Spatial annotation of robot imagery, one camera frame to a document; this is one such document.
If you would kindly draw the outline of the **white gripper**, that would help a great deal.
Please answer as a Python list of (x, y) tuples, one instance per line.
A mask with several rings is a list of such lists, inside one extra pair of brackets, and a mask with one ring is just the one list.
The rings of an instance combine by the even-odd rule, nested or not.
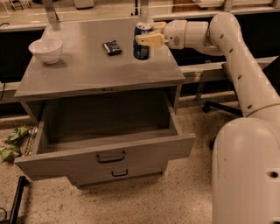
[(171, 49), (185, 47), (186, 20), (172, 20), (170, 23), (154, 22), (152, 32), (155, 34), (136, 35), (136, 42), (141, 46), (160, 47), (165, 44)]

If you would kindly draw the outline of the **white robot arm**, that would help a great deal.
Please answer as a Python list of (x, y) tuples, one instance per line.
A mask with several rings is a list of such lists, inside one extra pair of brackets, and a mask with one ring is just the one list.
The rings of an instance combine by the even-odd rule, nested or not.
[(236, 17), (220, 12), (210, 22), (157, 22), (136, 42), (225, 57), (242, 116), (214, 140), (213, 224), (280, 224), (280, 95), (247, 48)]

